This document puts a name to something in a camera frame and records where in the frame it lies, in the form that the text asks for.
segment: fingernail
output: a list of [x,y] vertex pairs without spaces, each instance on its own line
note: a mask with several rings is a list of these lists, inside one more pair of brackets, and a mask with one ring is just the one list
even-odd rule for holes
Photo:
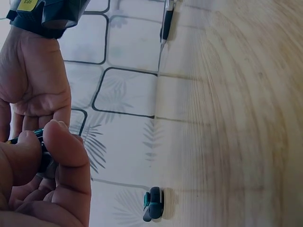
[[66,124],[64,122],[58,122],[58,123],[65,131],[69,131],[69,128],[66,126]]
[[18,143],[24,141],[28,135],[29,135],[29,131],[21,132],[20,135],[18,136]]

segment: pen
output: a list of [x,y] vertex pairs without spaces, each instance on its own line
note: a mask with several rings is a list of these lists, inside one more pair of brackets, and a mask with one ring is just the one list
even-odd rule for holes
[[165,44],[169,37],[170,25],[174,14],[174,0],[166,0],[162,28],[160,30],[161,44]]
[[[38,130],[34,131],[34,134],[37,136],[40,143],[43,142],[43,129],[38,129]],[[6,143],[7,144],[17,144],[18,143],[18,137],[6,141]]]
[[[48,150],[45,147],[45,144],[43,142],[43,130],[44,129],[38,129],[34,131],[34,134],[37,136],[42,150],[42,159],[41,164],[38,169],[37,175],[43,178],[48,179],[54,179],[55,178],[55,171],[58,166],[58,164],[53,160],[51,154],[48,152]],[[11,140],[6,141],[7,144],[17,144],[18,143],[18,137],[13,138]]]

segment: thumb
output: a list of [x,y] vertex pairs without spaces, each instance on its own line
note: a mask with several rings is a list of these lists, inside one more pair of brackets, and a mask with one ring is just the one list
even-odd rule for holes
[[32,131],[21,133],[15,145],[0,143],[0,197],[2,194],[8,202],[12,186],[31,181],[38,171],[41,156],[40,142]]

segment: wood grain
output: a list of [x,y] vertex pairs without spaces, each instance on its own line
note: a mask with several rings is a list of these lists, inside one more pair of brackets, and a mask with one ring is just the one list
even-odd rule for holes
[[176,12],[157,91],[160,224],[303,226],[303,1]]

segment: black pen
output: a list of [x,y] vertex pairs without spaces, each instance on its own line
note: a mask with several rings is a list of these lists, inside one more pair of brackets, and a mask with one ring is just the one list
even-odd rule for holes
[[162,28],[160,30],[161,45],[164,45],[169,37],[169,31],[170,31],[172,16],[174,14],[174,8],[175,8],[174,0],[166,0],[163,23],[162,23]]

